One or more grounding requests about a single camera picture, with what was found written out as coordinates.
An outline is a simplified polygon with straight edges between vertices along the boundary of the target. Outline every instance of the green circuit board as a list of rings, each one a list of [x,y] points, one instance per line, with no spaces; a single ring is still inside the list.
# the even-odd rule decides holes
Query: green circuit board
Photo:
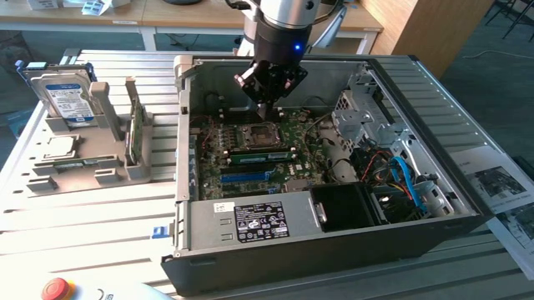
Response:
[[[199,146],[197,146],[197,162],[199,162],[199,200],[233,198],[237,196],[253,196],[257,194],[284,193],[284,184],[295,179],[305,179],[308,184],[320,184],[321,174],[312,163],[312,155],[320,159],[321,147],[309,145],[309,152],[305,150],[304,131],[311,126],[313,119],[301,119],[300,111],[288,111],[280,122],[257,123],[257,124],[224,124],[220,120],[205,120],[192,127],[199,127]],[[239,163],[236,159],[228,160],[224,151],[237,153],[251,149],[247,145],[244,130],[253,126],[269,126],[276,128],[279,139],[273,144],[276,147],[269,149],[261,148],[257,152],[284,151],[283,149],[293,148],[289,154],[296,154],[291,161],[263,161],[272,167],[268,180],[244,181],[244,182],[221,182],[221,168]],[[235,138],[228,139],[227,132],[235,133]],[[265,134],[259,129],[259,143],[265,142]],[[247,159],[256,157],[267,157],[260,154],[247,156]],[[253,166],[256,163],[239,164],[239,166]]]

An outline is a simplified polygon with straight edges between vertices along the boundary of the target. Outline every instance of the red button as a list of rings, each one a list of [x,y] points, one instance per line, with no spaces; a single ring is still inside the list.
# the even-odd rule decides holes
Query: red button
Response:
[[[68,282],[62,278],[48,281],[41,291],[42,300],[61,300],[68,294]]]

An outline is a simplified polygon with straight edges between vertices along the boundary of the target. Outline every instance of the table leg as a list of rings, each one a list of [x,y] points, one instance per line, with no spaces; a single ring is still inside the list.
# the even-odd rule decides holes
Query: table leg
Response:
[[[376,39],[376,32],[367,32],[362,41],[359,42],[356,54],[368,54]]]
[[[143,36],[144,51],[156,51],[156,28],[141,26],[139,27],[139,33]]]

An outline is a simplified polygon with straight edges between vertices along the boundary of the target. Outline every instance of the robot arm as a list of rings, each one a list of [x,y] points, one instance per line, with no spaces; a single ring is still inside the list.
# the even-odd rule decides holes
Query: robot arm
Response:
[[[299,63],[321,1],[225,2],[248,18],[245,40],[253,43],[253,58],[249,68],[235,75],[235,81],[257,104],[257,114],[264,118],[277,99],[292,92],[308,74]]]

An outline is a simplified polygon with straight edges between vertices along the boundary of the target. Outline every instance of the aluminum profile table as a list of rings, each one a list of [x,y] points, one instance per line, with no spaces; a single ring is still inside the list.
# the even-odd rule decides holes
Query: aluminum profile table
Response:
[[[157,262],[152,227],[175,213],[175,148],[179,105],[172,60],[184,52],[81,51],[109,83],[117,114],[128,113],[124,78],[136,76],[140,100],[155,114],[152,181],[148,184],[24,198],[21,178],[40,133],[38,104],[0,173],[0,268],[32,266],[57,276],[92,276],[149,284],[175,296]],[[500,149],[418,61],[376,57],[448,151],[488,144]],[[247,287],[195,299],[527,299],[534,297],[518,265],[486,226],[443,242],[420,258],[333,274]]]

